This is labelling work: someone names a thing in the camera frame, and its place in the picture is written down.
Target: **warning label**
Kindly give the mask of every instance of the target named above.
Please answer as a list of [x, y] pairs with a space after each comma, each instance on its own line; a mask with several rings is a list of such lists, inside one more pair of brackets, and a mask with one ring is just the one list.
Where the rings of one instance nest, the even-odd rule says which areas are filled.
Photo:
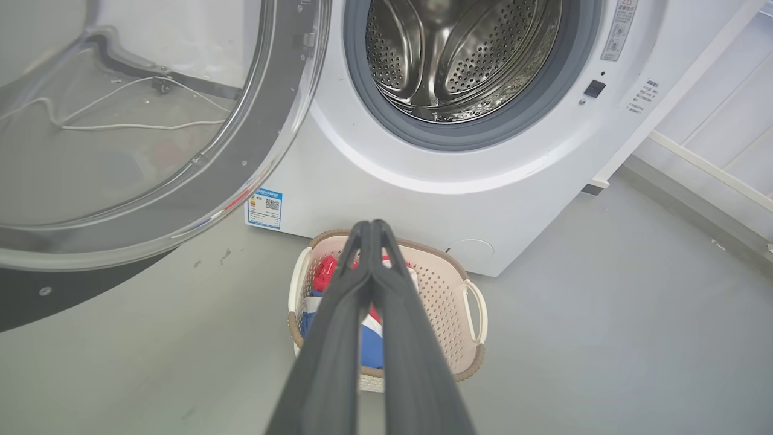
[[636, 90], [636, 94], [631, 97], [631, 100], [628, 102], [625, 109], [637, 115], [649, 109], [650, 106], [652, 106], [652, 101], [658, 96], [659, 86], [660, 84], [653, 79], [647, 79], [647, 81]]
[[638, 0], [618, 0], [615, 19], [612, 20], [612, 28], [609, 30], [607, 45], [604, 47], [601, 59], [617, 61], [620, 58], [620, 52], [625, 45], [625, 39], [628, 38], [628, 31], [631, 29], [637, 4]]

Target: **stainless steel drum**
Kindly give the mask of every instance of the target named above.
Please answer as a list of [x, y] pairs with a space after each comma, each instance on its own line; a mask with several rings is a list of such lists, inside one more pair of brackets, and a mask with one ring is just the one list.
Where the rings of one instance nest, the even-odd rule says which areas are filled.
[[465, 122], [515, 98], [547, 60], [560, 0], [373, 0], [367, 60], [401, 111]]

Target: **dirt stain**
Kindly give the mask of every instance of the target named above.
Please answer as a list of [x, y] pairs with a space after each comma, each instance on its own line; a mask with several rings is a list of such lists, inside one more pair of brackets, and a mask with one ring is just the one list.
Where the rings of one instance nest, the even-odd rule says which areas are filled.
[[226, 249], [226, 254], [220, 257], [220, 265], [223, 265], [223, 260], [227, 259], [229, 255], [231, 255], [231, 250]]

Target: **gray rubber gasket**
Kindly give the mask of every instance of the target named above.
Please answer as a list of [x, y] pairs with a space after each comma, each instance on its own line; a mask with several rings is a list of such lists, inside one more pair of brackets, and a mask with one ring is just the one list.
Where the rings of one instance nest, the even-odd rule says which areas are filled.
[[539, 121], [567, 93], [596, 40], [602, 0], [563, 0], [553, 50], [525, 90], [505, 107], [470, 122], [438, 125], [414, 119], [379, 92], [366, 57], [366, 24], [370, 2], [346, 3], [344, 50], [357, 94], [390, 132], [413, 145], [437, 151], [469, 151], [500, 143]]

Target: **perforated basket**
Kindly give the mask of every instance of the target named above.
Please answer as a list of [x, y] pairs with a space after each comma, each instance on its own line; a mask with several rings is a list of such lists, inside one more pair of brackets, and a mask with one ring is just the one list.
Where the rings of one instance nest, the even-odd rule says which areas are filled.
[[[349, 237], [347, 230], [328, 231], [312, 240], [295, 263], [288, 298], [288, 326], [293, 338], [295, 355], [301, 351], [303, 337], [300, 322], [301, 303], [311, 294], [314, 272], [327, 255], [338, 258]], [[437, 249], [397, 239], [405, 260], [418, 275], [418, 291], [424, 309], [438, 338], [445, 359], [456, 382], [471, 377], [483, 363], [483, 343], [489, 329], [489, 316], [478, 287], [465, 270], [448, 254]], [[467, 300], [468, 291], [478, 303], [478, 336], [472, 324]], [[384, 374], [380, 368], [361, 367], [359, 388], [383, 392]]]

